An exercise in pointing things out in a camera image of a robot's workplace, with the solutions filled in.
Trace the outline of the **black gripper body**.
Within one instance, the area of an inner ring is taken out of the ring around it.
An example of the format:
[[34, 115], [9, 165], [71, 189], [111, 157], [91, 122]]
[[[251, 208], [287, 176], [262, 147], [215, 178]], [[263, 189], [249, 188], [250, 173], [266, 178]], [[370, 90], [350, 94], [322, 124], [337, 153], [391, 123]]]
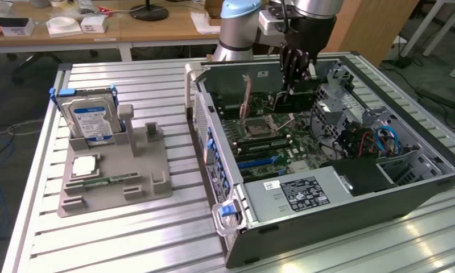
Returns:
[[337, 16], [325, 19], [307, 16], [285, 17], [286, 45], [309, 53], [314, 64], [318, 54], [326, 48], [337, 23]]

